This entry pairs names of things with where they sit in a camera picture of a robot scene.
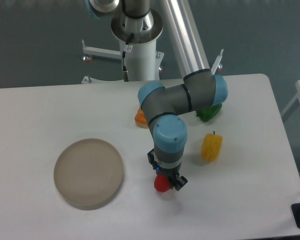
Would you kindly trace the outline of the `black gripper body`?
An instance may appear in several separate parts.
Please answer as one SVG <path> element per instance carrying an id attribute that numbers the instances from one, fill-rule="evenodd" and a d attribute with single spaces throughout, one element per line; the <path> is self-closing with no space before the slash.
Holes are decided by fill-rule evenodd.
<path id="1" fill-rule="evenodd" d="M 155 150 L 152 149 L 150 152 L 147 153 L 148 162 L 152 166 L 152 168 L 156 171 L 156 174 L 164 175 L 168 178 L 170 182 L 170 178 L 173 176 L 181 176 L 179 171 L 182 164 L 182 159 L 179 158 L 177 161 L 174 162 L 164 162 L 161 161 L 155 155 Z"/>

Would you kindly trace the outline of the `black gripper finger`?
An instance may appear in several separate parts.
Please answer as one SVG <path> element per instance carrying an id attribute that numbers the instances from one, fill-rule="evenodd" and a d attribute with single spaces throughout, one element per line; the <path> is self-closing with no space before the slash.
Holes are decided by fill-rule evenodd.
<path id="1" fill-rule="evenodd" d="M 170 178 L 170 188 L 176 191 L 179 191 L 187 183 L 188 180 L 184 176 L 175 175 Z"/>

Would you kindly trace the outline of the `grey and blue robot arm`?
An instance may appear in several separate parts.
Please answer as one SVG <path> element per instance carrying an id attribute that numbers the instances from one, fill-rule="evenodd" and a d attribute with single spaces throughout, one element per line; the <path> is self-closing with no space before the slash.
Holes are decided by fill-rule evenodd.
<path id="1" fill-rule="evenodd" d="M 216 73 L 222 55 L 210 64 L 187 0 L 88 0 L 92 18 L 110 16 L 119 50 L 82 46 L 83 60 L 120 61 L 125 82 L 143 81 L 135 122 L 148 128 L 153 149 L 148 161 L 158 192 L 180 190 L 187 141 L 181 115 L 196 112 L 207 122 L 227 99 L 227 83 Z"/>

